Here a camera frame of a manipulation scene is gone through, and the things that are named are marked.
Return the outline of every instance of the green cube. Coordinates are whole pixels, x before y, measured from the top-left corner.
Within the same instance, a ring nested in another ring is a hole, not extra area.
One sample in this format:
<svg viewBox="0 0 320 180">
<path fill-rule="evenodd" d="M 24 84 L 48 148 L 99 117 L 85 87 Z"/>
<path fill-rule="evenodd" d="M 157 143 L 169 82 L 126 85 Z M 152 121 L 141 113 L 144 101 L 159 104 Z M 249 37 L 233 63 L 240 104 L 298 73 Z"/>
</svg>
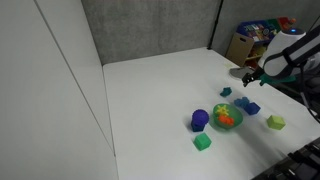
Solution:
<svg viewBox="0 0 320 180">
<path fill-rule="evenodd" d="M 269 128 L 281 130 L 285 125 L 283 118 L 280 116 L 271 115 L 267 120 Z"/>
<path fill-rule="evenodd" d="M 210 146 L 211 140 L 206 133 L 202 133 L 196 137 L 193 143 L 199 151 L 202 151 Z"/>
</svg>

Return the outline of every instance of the orange toy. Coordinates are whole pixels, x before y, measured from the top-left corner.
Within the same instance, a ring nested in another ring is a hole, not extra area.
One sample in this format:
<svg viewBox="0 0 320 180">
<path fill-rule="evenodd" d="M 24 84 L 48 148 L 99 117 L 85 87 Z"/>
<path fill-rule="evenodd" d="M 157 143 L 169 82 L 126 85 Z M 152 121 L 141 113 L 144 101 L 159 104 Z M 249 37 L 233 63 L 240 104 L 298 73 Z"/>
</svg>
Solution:
<svg viewBox="0 0 320 180">
<path fill-rule="evenodd" d="M 234 119 L 228 116 L 224 116 L 224 115 L 220 115 L 218 117 L 219 121 L 224 123 L 224 124 L 228 124 L 229 126 L 233 126 L 234 125 Z"/>
</svg>

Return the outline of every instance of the gray wall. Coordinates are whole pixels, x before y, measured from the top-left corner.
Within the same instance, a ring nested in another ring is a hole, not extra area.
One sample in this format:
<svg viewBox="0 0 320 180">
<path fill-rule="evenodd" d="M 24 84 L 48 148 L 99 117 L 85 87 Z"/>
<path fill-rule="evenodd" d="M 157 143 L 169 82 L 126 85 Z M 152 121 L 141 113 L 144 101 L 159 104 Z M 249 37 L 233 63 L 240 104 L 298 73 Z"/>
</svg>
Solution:
<svg viewBox="0 0 320 180">
<path fill-rule="evenodd" d="M 220 0 L 82 0 L 102 64 L 207 46 Z M 212 48 L 225 55 L 242 21 L 295 17 L 309 29 L 319 0 L 225 0 Z"/>
</svg>

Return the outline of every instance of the green bowl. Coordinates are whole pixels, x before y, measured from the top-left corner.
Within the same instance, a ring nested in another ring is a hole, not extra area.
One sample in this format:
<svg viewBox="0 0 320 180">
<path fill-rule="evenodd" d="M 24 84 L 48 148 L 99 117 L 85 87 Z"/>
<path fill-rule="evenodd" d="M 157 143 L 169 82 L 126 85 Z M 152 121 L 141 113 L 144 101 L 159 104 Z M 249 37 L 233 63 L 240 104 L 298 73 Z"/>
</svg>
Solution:
<svg viewBox="0 0 320 180">
<path fill-rule="evenodd" d="M 227 109 L 229 110 L 229 112 L 228 112 L 229 113 L 229 117 L 232 117 L 234 119 L 233 126 L 224 124 L 224 123 L 220 122 L 219 119 L 218 119 L 219 115 L 216 113 L 216 111 L 218 109 L 218 106 L 224 106 L 224 105 L 226 105 Z M 229 105 L 229 104 L 217 104 L 213 108 L 213 121 L 217 126 L 223 128 L 223 129 L 232 129 L 234 127 L 239 126 L 242 123 L 243 115 L 236 107 L 234 107 L 232 105 Z"/>
</svg>

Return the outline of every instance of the white table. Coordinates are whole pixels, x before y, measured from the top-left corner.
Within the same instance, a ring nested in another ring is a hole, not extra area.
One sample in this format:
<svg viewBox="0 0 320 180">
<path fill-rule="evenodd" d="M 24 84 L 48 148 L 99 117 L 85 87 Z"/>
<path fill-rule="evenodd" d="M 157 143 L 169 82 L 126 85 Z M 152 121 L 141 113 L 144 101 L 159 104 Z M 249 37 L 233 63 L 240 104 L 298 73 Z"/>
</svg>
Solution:
<svg viewBox="0 0 320 180">
<path fill-rule="evenodd" d="M 287 153 L 320 136 L 320 125 L 304 106 L 265 85 L 244 88 L 228 75 L 230 61 L 205 48 L 104 66 L 120 180 L 250 179 Z M 223 98 L 224 87 L 233 93 Z M 218 103 L 247 96 L 259 114 L 223 132 L 207 125 L 211 146 L 198 151 L 189 129 L 196 109 L 212 113 Z M 287 125 L 269 129 L 266 119 L 281 115 Z"/>
</svg>

